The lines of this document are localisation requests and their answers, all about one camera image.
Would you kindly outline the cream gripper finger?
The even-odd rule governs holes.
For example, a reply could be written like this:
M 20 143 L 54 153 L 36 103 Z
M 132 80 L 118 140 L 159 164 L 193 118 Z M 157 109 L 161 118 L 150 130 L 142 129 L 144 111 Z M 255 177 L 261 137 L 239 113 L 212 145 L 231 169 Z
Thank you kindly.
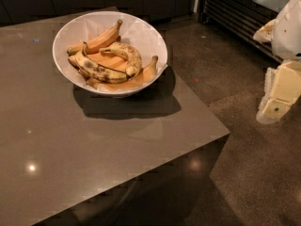
M 301 62 L 284 60 L 265 74 L 264 96 L 256 120 L 262 124 L 280 121 L 301 96 Z

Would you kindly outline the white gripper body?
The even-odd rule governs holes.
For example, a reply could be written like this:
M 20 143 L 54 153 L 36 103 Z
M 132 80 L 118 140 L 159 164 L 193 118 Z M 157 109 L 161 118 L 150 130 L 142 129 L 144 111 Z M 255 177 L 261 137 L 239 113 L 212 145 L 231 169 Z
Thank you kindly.
M 272 53 L 282 59 L 301 59 L 301 0 L 289 0 L 278 14 L 253 35 L 258 42 L 270 42 Z

